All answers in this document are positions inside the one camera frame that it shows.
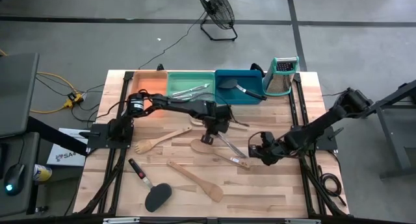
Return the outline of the black aluminium frame rail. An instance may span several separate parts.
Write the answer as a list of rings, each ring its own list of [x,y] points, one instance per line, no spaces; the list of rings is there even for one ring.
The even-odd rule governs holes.
[[[122,70],[110,70],[108,72],[99,110],[96,111],[97,116],[93,124],[107,124],[112,119],[118,119],[122,116],[127,89],[134,73],[134,71]],[[108,213],[115,215],[128,149],[107,149],[109,151],[107,165],[105,171],[99,176],[103,182],[96,194],[89,197],[89,201],[85,200],[88,196],[83,190],[86,187],[86,180],[89,178],[89,174],[87,171],[83,172],[77,197],[74,200],[74,214],[93,214],[95,210],[99,214],[103,214],[105,212],[105,205],[107,204],[109,188],[112,188],[112,199],[110,200]],[[104,150],[106,149],[92,149],[89,156],[86,157],[86,165],[90,164],[95,166],[96,163],[94,160],[96,156],[104,152]]]
[[[296,114],[296,103],[294,102],[293,91],[291,91],[289,94],[289,101],[290,101],[291,111],[292,111],[292,120],[294,123],[294,126],[292,126],[291,131],[298,133],[302,130],[303,127],[307,126],[307,124],[309,123],[309,118],[307,115],[306,100],[304,97],[304,91],[302,87],[302,79],[301,79],[300,73],[296,73],[294,75],[293,82],[294,82],[294,85],[296,86],[296,90],[298,93],[298,103],[300,105],[302,121],[304,124],[304,125],[298,124],[298,116]],[[319,172],[318,172],[318,166],[317,166],[317,159],[315,156],[316,151],[313,148],[315,142],[316,142],[316,139],[314,138],[314,140],[311,143],[303,143],[302,148],[299,151],[300,173],[301,173],[302,184],[303,184],[303,189],[304,189],[307,216],[310,219],[324,218],[326,216],[329,216],[329,214],[326,213],[326,209],[328,209],[332,214],[332,216],[330,217],[335,217],[335,216],[347,217],[348,214],[343,212],[332,201],[330,196],[325,192],[323,186],[319,182]],[[315,209],[313,207],[313,200],[312,200],[311,188],[310,188],[311,184],[315,188],[315,191],[317,194],[318,213],[315,212]]]

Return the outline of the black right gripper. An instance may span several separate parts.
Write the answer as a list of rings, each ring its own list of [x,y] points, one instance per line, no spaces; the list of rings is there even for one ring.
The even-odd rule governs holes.
[[[251,143],[251,140],[257,135],[260,135],[260,145]],[[258,158],[267,166],[276,164],[278,160],[281,160],[285,156],[284,152],[284,149],[280,145],[280,141],[276,140],[271,132],[256,132],[248,138],[249,157]]]

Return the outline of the wooden spoon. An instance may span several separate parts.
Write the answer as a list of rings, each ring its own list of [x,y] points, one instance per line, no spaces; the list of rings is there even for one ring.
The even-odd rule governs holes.
[[[219,150],[214,149],[213,147],[211,147],[210,145],[204,144],[202,142],[200,142],[199,140],[195,139],[193,141],[191,141],[190,143],[191,148],[198,152],[198,153],[205,153],[205,154],[211,154],[211,155],[216,155],[219,156],[220,158],[235,164],[237,166],[240,166],[242,168],[245,169],[250,169],[250,165],[249,163],[247,163],[247,161],[238,158],[236,156],[229,156],[225,153],[220,152]]]

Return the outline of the mint green plastic bin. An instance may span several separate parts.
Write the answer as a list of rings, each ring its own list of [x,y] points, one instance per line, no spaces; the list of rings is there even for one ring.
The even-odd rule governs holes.
[[[166,87],[166,96],[169,97],[169,104],[185,104],[195,101],[184,101],[180,99],[173,99],[170,96],[175,92],[180,92],[183,90],[188,90],[190,88],[203,85],[205,83],[211,84],[209,87],[203,90],[195,91],[195,92],[211,92],[215,95],[215,74],[213,72],[169,72],[168,73],[168,81]]]

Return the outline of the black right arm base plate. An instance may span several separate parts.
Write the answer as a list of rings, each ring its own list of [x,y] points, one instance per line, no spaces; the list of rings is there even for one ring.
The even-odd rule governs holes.
[[[343,128],[337,129],[333,127],[314,127],[312,124],[293,127],[284,137],[292,149],[298,149],[299,152],[307,152],[311,150],[334,151],[338,150],[336,135]]]

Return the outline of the black nylon spatula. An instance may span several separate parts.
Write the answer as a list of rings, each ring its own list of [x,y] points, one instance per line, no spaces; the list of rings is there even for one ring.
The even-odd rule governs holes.
[[[254,97],[256,99],[260,99],[262,101],[266,101],[267,100],[267,97],[266,96],[260,95],[258,93],[252,92],[252,91],[249,91],[249,90],[243,88],[242,86],[240,86],[238,84],[238,81],[236,79],[228,79],[228,80],[222,81],[219,84],[219,87],[220,88],[223,88],[223,89],[237,88],[238,90],[240,90],[241,92],[245,93],[246,95],[249,95],[249,96]]]

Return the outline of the black metal stand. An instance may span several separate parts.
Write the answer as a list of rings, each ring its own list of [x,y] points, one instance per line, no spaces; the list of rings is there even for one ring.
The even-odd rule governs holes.
[[[386,142],[398,169],[380,174],[380,179],[416,175],[416,165],[411,164],[408,150],[416,151],[416,79],[404,83],[392,94],[375,102],[361,117],[376,114]]]

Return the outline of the blue plastic bin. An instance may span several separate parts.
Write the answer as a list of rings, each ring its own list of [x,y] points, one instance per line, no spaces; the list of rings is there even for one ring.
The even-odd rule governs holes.
[[[232,89],[221,88],[220,85],[228,80],[236,80],[242,88],[264,95],[262,74],[259,70],[231,70],[219,69],[215,73],[215,94],[218,104],[229,105],[258,105],[261,100],[240,91],[237,87]]]

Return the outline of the silver metal bracket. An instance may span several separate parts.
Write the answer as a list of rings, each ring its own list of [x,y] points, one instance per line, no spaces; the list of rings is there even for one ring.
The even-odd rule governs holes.
[[[102,224],[137,224],[140,223],[138,217],[124,217],[124,218],[105,218]]]
[[[319,219],[285,219],[284,224],[322,224]]]

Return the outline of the orange plastic bin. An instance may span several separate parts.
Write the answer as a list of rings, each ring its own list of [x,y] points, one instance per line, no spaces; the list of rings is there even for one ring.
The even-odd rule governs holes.
[[[138,70],[133,75],[129,94],[145,89],[150,94],[166,95],[167,78],[167,71]]]

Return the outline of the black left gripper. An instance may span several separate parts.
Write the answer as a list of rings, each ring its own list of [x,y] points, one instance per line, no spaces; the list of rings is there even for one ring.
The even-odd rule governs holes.
[[[202,123],[206,128],[205,134],[201,137],[201,142],[212,145],[213,136],[219,132],[226,133],[229,128],[229,122],[232,119],[232,111],[229,105],[217,106],[212,116],[205,116]]]

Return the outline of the wooden spork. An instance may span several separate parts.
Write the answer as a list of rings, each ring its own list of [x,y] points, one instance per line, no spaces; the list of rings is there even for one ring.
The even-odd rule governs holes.
[[[135,153],[137,153],[137,154],[146,153],[146,152],[150,151],[151,149],[153,149],[158,143],[161,143],[165,140],[168,140],[168,139],[173,138],[175,136],[178,136],[180,134],[189,132],[191,130],[192,130],[192,126],[189,125],[188,127],[184,127],[182,129],[176,130],[174,132],[171,132],[171,133],[166,134],[164,136],[161,136],[159,138],[150,139],[150,140],[140,140],[135,145]]]

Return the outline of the black diagonal desk leg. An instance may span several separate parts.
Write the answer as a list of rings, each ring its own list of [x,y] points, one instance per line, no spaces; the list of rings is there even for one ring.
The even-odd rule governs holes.
[[[87,144],[75,139],[72,136],[60,132],[59,130],[31,116],[28,118],[26,131],[37,132],[42,139],[51,143],[55,143],[82,156],[88,155]]]

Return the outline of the wooden slotted spatula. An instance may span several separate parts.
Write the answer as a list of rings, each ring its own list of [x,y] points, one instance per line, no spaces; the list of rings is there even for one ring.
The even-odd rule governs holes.
[[[202,120],[198,120],[198,119],[192,118],[190,116],[188,118],[189,118],[190,122],[193,125],[195,125],[195,126],[203,126]],[[243,130],[243,131],[247,131],[248,130],[248,127],[247,126],[241,125],[241,124],[235,123],[235,122],[230,122],[229,123],[229,128],[239,129],[239,130]]]

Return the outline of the dark grey laptop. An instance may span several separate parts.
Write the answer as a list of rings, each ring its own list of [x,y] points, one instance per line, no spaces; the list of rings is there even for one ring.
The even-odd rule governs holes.
[[[26,131],[39,54],[0,57],[0,138]]]

